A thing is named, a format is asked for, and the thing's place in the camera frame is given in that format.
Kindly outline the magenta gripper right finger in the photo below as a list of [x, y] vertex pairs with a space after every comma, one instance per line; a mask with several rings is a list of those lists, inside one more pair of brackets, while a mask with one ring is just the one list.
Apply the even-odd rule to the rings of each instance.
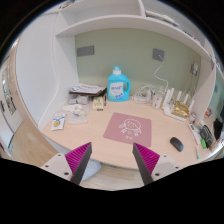
[[138, 143], [133, 144], [133, 155], [143, 183], [145, 185], [152, 183], [152, 172], [159, 161], [160, 155]]

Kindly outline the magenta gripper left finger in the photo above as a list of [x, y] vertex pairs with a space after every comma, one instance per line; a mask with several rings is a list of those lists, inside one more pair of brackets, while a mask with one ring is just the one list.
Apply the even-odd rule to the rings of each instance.
[[65, 155], [66, 161], [72, 171], [72, 183], [76, 185], [80, 184], [91, 154], [92, 144], [86, 143]]

